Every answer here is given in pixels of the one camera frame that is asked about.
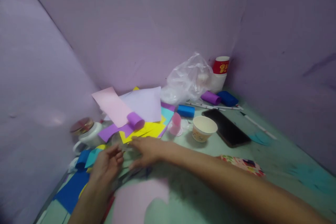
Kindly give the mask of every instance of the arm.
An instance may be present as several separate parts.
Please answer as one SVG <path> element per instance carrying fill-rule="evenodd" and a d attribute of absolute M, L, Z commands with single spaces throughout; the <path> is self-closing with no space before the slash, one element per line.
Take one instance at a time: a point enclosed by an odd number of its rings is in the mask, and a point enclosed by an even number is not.
<path fill-rule="evenodd" d="M 123 163 L 123 153 L 117 145 L 98 154 L 89 182 L 73 210 L 68 224 L 99 224 L 107 208 L 111 183 Z"/>
<path fill-rule="evenodd" d="M 135 138 L 131 145 L 143 156 L 130 168 L 157 161 L 180 166 L 263 223 L 329 223 L 294 195 L 220 159 L 155 138 Z"/>

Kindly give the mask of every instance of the red cup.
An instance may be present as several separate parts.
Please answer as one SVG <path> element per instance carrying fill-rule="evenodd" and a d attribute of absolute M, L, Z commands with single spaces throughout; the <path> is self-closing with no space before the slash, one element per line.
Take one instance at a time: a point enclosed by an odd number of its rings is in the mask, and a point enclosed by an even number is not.
<path fill-rule="evenodd" d="M 228 72 L 229 59 L 230 57 L 228 56 L 217 57 L 212 67 L 214 74 L 226 74 Z"/>

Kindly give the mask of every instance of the gold jar lid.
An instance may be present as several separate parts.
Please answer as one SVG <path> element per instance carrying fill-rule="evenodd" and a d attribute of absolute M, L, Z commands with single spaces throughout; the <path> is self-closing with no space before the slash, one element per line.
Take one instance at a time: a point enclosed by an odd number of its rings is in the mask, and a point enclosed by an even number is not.
<path fill-rule="evenodd" d="M 72 135 L 83 135 L 93 127 L 94 123 L 95 122 L 90 117 L 80 119 L 71 126 L 70 133 Z"/>

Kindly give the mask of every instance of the black phone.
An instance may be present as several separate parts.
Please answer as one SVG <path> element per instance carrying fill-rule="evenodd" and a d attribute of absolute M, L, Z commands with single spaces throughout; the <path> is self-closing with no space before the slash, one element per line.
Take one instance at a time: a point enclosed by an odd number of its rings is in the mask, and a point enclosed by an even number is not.
<path fill-rule="evenodd" d="M 251 139 L 219 110 L 204 111 L 202 115 L 210 118 L 217 124 L 218 135 L 229 147 L 234 148 L 251 142 Z"/>

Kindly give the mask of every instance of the hand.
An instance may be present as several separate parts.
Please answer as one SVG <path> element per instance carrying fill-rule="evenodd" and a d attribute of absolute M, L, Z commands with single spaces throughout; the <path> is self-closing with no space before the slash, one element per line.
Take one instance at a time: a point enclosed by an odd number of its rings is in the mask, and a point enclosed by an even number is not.
<path fill-rule="evenodd" d="M 90 181 L 99 184 L 103 183 L 103 185 L 107 186 L 110 185 L 120 172 L 123 161 L 123 153 L 118 145 L 99 152 L 93 165 Z"/>
<path fill-rule="evenodd" d="M 163 150 L 165 149 L 165 142 L 158 138 L 153 137 L 132 137 L 129 143 L 132 147 L 136 148 L 142 154 L 140 159 L 135 160 L 129 169 L 143 168 L 148 165 L 161 161 L 163 158 Z"/>

